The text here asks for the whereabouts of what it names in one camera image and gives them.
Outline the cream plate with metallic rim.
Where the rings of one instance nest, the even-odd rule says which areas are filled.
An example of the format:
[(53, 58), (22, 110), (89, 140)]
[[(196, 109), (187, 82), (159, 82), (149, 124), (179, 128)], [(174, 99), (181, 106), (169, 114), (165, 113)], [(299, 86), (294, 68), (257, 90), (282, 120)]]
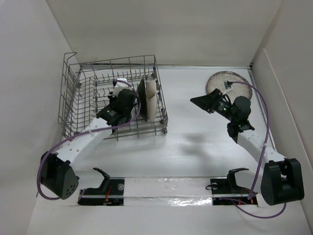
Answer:
[(137, 93), (140, 99), (140, 115), (145, 122), (148, 121), (148, 109), (147, 109), (147, 97), (146, 97), (146, 87), (145, 81), (142, 78), (137, 87)]

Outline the speckled beige round plate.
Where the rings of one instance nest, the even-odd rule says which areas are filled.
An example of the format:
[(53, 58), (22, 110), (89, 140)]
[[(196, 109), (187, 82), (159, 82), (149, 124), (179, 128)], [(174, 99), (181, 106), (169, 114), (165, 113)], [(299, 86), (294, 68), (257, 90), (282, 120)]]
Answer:
[(241, 75), (232, 71), (220, 71), (213, 74), (207, 81), (206, 93), (209, 94), (215, 89), (219, 89), (223, 94), (229, 96), (231, 101), (234, 101), (236, 97), (244, 96), (251, 100), (252, 98), (252, 88), (247, 85), (234, 83), (231, 88), (225, 87), (225, 82), (243, 82), (248, 83), (248, 81)]

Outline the cream three-section divided plate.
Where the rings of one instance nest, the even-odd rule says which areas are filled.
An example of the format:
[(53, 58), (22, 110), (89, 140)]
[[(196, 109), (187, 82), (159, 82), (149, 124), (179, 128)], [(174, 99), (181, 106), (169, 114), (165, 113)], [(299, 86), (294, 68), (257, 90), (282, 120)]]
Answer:
[(148, 120), (154, 122), (157, 113), (157, 83), (155, 80), (147, 83), (146, 99)]

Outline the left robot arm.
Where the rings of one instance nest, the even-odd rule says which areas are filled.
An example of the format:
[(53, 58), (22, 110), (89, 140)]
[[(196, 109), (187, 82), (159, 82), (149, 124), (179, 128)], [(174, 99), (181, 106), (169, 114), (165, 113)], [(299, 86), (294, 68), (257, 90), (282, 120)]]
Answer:
[(75, 167), (113, 130), (126, 127), (135, 121), (133, 106), (140, 99), (134, 88), (122, 89), (117, 98), (103, 108), (87, 128), (51, 147), (41, 157), (37, 173), (37, 190), (46, 200), (66, 200), (79, 185)]

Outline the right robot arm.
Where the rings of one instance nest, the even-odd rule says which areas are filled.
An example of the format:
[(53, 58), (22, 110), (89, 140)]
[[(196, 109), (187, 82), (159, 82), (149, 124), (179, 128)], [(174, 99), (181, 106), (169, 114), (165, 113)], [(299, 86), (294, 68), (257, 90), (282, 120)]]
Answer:
[(215, 89), (207, 95), (191, 98), (190, 101), (209, 114), (216, 112), (229, 120), (228, 135), (258, 163), (255, 173), (241, 169), (226, 180), (230, 192), (248, 187), (250, 192), (262, 195), (271, 206), (304, 198), (300, 162), (295, 158), (284, 157), (256, 133), (248, 121), (251, 102), (247, 97), (238, 96), (231, 102), (228, 95)]

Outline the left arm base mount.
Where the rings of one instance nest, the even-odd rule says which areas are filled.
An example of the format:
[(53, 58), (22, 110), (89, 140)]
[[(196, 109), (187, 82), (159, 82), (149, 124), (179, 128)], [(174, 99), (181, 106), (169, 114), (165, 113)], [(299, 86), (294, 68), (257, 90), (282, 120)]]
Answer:
[(123, 206), (125, 178), (113, 177), (103, 170), (94, 167), (93, 170), (103, 176), (103, 180), (97, 188), (85, 188), (80, 190), (78, 205), (80, 206)]

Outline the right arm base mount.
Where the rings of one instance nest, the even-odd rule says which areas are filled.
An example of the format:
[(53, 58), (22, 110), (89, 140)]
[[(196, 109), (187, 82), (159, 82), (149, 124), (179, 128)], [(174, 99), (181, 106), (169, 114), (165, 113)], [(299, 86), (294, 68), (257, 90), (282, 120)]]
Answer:
[(248, 199), (250, 189), (237, 185), (235, 174), (247, 168), (231, 169), (226, 178), (211, 178), (210, 184), (205, 187), (210, 190), (213, 197), (213, 206), (228, 205), (258, 205), (257, 197)]

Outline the metal rail bar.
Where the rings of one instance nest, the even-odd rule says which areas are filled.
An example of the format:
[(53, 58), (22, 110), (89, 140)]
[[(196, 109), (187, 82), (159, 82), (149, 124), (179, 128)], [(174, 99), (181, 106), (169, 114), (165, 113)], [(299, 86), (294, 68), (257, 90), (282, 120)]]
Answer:
[(177, 193), (177, 192), (169, 192), (169, 193), (148, 193), (148, 194), (129, 194), (124, 193), (123, 195), (83, 195), (82, 198), (161, 198), (161, 197), (211, 197), (211, 196), (248, 196), (248, 193), (245, 191), (243, 193), (233, 193), (233, 194), (226, 194), (226, 193), (219, 193), (219, 194), (212, 194), (210, 191), (204, 191), (200, 193)]

